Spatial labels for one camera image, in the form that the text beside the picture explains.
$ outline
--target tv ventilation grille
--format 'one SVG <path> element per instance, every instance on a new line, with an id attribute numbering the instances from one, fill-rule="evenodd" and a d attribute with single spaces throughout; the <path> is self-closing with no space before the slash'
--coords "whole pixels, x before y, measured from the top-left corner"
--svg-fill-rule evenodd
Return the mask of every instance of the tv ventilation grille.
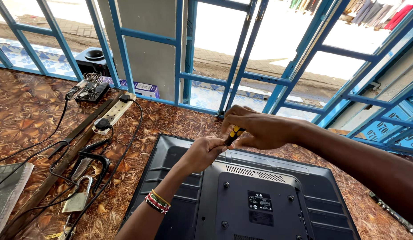
<path id="1" fill-rule="evenodd" d="M 227 172 L 234 172 L 234 173 L 244 174 L 247 176 L 254 176 L 254 174 L 252 174 L 252 171 L 249 169 L 245 169 L 245 168 L 241 168 L 237 166 L 229 166 L 229 165 L 226 165 L 226 167 L 227 167 Z"/>
<path id="2" fill-rule="evenodd" d="M 285 182 L 285 180 L 279 175 L 275 175 L 275 174 L 271 174 L 267 172 L 257 172 L 257 173 L 258 173 L 258 176 L 260 176 L 260 178 L 273 180 L 276 182 Z"/>
<path id="3" fill-rule="evenodd" d="M 257 237 L 248 237 L 248 236 L 243 236 L 239 234 L 233 234 L 233 240 L 265 240 L 265 239 L 257 238 Z"/>

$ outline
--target beaded bracelet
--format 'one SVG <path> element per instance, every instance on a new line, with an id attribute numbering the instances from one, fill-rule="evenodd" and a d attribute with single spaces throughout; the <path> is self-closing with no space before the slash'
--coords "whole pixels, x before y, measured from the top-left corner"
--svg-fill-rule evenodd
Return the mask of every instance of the beaded bracelet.
<path id="1" fill-rule="evenodd" d="M 149 194 L 144 199 L 147 204 L 149 204 L 153 209 L 156 211 L 166 214 L 171 207 L 167 201 L 157 195 L 154 190 L 152 189 Z"/>

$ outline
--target ground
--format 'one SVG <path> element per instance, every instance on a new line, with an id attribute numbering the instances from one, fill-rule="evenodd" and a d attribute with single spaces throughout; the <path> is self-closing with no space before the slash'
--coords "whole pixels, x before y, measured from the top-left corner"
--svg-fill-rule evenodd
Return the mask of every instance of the ground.
<path id="1" fill-rule="evenodd" d="M 49 27 L 40 8 L 34 2 L 25 0 L 3 2 L 17 22 Z M 81 52 L 90 46 L 100 47 L 84 0 L 48 0 L 47 2 L 72 51 Z M 289 10 L 287 4 L 279 0 L 269 2 L 249 56 L 246 66 L 248 71 L 280 77 L 289 61 L 295 56 L 295 49 L 312 16 Z M 211 18 L 211 12 L 218 17 Z M 227 79 L 244 18 L 245 13 L 240 11 L 198 3 L 194 52 L 196 74 Z M 53 37 L 31 32 L 24 33 L 30 43 L 60 48 Z M 387 30 L 374 31 L 338 21 L 324 43 L 373 53 L 388 34 Z M 16 39 L 9 27 L 3 23 L 1 15 L 0 37 Z M 290 95 L 299 96 L 305 103 L 321 107 L 319 102 L 328 102 L 363 63 L 364 61 L 353 58 L 318 52 Z M 242 79 L 241 85 L 269 94 L 275 86 L 251 79 Z"/>

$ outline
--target plug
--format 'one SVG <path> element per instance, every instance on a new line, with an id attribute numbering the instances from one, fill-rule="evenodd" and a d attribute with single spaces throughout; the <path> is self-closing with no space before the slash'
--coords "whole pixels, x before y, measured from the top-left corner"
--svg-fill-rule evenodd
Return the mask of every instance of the plug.
<path id="1" fill-rule="evenodd" d="M 107 118 L 103 118 L 103 117 L 100 118 L 100 119 L 97 119 L 94 122 L 94 126 L 100 131 L 104 131 L 104 130 L 107 130 L 109 128 L 113 128 L 113 126 L 109 123 Z"/>
<path id="2" fill-rule="evenodd" d="M 127 95 L 127 94 L 122 94 L 122 95 L 119 97 L 119 100 L 122 101 L 122 102 L 124 102 L 124 103 L 127 103 L 128 101 L 134 102 L 134 100 L 131 99 L 131 96 L 130 96 L 130 95 Z"/>

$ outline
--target wooden stick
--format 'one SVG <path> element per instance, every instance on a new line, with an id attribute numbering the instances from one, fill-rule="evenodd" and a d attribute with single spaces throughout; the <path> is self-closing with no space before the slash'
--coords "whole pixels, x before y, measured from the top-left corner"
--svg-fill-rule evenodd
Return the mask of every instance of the wooden stick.
<path id="1" fill-rule="evenodd" d="M 119 101 L 119 96 L 123 95 L 126 91 L 120 90 L 116 97 L 113 99 L 113 101 L 98 115 L 98 118 L 103 117 L 113 106 L 115 103 Z M 63 172 L 67 169 L 67 167 L 70 165 L 70 163 L 73 161 L 73 159 L 78 155 L 78 152 L 81 150 L 82 147 L 84 147 L 88 141 L 91 139 L 92 135 L 94 134 L 94 131 L 92 130 L 92 127 L 94 126 L 94 123 L 91 123 L 91 125 L 88 127 L 88 129 L 81 135 L 81 137 L 77 140 L 77 142 L 70 148 L 69 152 L 66 153 L 66 155 L 63 157 L 63 160 L 61 160 L 57 166 L 54 168 L 54 173 L 56 174 L 63 174 Z M 27 211 L 31 208 L 36 207 L 42 199 L 44 199 L 45 195 L 49 192 L 51 187 L 54 185 L 54 183 L 57 181 L 58 177 L 54 175 L 48 176 L 44 182 L 39 186 L 38 189 L 36 189 L 35 193 L 30 197 L 30 199 L 27 200 L 27 202 L 23 205 L 23 207 L 18 211 L 18 213 L 15 215 L 15 217 L 19 216 L 21 213 L 24 211 Z M 15 222 L 11 221 L 9 222 L 3 231 L 1 232 L 0 235 L 0 240 L 6 240 L 14 237 L 15 235 L 18 234 L 18 229 L 23 226 L 27 221 L 29 221 L 27 218 L 32 214 L 32 211 L 29 211 L 25 213 L 25 217 L 22 216 L 19 219 L 17 219 Z"/>

